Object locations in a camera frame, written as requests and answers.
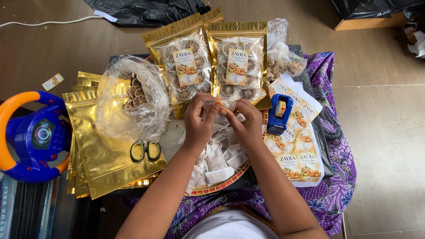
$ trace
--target wooden floor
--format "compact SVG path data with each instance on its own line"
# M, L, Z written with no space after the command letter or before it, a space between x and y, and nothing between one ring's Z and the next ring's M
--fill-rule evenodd
M307 54L335 53L338 119L357 167L356 190L346 211L349 238L425 238L420 151L425 135L425 64L407 50L402 30L335 32L341 18L329 0L209 1L221 7L229 22L286 18L291 24L288 44L301 44ZM0 0L0 24L70 21L92 13L81 0ZM2 27L0 100L43 90L41 84L56 73L65 81L51 92L68 92L77 71L102 74L111 55L146 53L140 34L148 30L119 28L98 19L47 28Z

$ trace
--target person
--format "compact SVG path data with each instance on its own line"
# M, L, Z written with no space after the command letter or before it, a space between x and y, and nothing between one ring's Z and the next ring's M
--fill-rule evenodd
M203 99L221 100L197 93L190 101L184 121L186 139L163 172L132 209L116 235L117 239L161 239L165 236L184 196L193 166L211 137L217 114L224 115L236 139L249 156L275 229L237 208L223 208L201 220L183 238L328 238L310 208L281 170L262 138L262 113L250 102L237 100L234 113L214 102L202 119Z

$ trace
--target white cable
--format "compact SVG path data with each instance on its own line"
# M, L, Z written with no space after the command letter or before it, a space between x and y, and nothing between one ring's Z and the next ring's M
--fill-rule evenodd
M10 22L10 23L2 24L2 25L0 25L0 27L6 26L6 25L9 25L9 24L19 24L19 25L24 25L24 26L41 26L41 25L45 25L45 24L48 24L48 23L67 24L67 23L76 23L76 22L84 21L84 20L90 19L90 18L102 18L102 17L89 16L89 17L84 17L84 18L74 20L74 21L69 21L69 22L45 22L45 23L39 23L39 24L25 24L25 23Z

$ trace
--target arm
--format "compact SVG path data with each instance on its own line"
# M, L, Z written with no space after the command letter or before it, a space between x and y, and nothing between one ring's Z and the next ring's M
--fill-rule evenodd
M264 144L261 136L261 112L244 99L238 100L235 110L241 112L246 120L239 122L227 109L221 109L220 114L229 120L239 144L248 153L279 238L328 238L302 196Z
M214 119L221 108L216 102L203 120L202 99L216 99L197 94L185 113L186 139L155 182L137 202L116 238L163 238L184 196L193 166L207 145Z

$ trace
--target floral pattern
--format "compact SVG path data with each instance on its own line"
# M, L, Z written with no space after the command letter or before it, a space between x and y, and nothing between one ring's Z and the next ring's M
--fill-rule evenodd
M322 52L304 55L315 98L322 104L319 114L334 175L323 180L317 187L297 188L310 207L316 220L328 236L340 233L341 213L353 196L356 168L347 139L337 119L332 78L334 53ZM126 199L135 205L138 198ZM258 186L235 191L224 191L203 196L185 196L177 210L165 238L181 238L191 227L215 209L228 205L245 205L268 219L272 219Z

